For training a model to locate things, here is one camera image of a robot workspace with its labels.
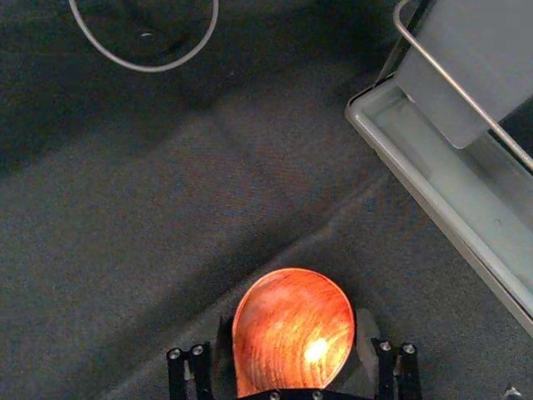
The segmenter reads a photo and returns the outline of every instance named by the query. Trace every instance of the metal rod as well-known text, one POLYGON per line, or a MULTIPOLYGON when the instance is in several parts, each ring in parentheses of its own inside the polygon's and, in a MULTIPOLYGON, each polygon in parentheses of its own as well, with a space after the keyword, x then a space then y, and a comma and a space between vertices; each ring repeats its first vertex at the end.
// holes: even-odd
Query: metal rod
POLYGON ((424 57, 429 64, 474 108, 477 113, 489 124, 497 137, 530 169, 533 173, 533 158, 524 151, 522 147, 513 139, 501 125, 495 121, 491 115, 480 106, 474 98, 439 64, 438 61, 411 35, 409 30, 401 23, 400 13, 402 8, 410 0, 401 0, 394 9, 394 24, 401 35, 424 57))

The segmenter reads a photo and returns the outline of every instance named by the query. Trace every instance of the orange wooden bowl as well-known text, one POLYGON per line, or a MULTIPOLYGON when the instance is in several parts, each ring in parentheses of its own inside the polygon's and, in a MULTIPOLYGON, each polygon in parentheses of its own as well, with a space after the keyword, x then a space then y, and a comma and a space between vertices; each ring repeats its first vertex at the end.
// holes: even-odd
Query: orange wooden bowl
POLYGON ((300 268, 267 274, 233 321, 237 396, 325 388, 348 359, 355 332, 350 302, 327 277, 300 268))

